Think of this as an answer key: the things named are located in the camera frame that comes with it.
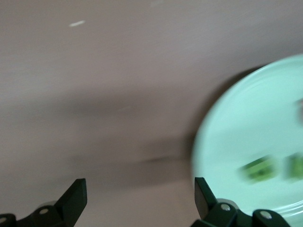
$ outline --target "screw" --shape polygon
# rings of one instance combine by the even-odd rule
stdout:
[[[6,222],[7,218],[6,217],[2,217],[0,218],[0,224]]]
[[[260,215],[266,219],[272,219],[270,213],[268,213],[267,211],[263,210],[260,212]]]
[[[227,204],[222,204],[222,205],[221,205],[221,209],[224,210],[224,211],[230,211],[230,210],[231,210],[231,207],[228,206]]]
[[[46,214],[47,212],[48,212],[48,209],[45,208],[45,209],[40,210],[39,214]]]

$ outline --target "plate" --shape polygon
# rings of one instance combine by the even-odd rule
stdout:
[[[196,135],[193,175],[246,214],[303,223],[303,55],[241,79],[213,105]]]

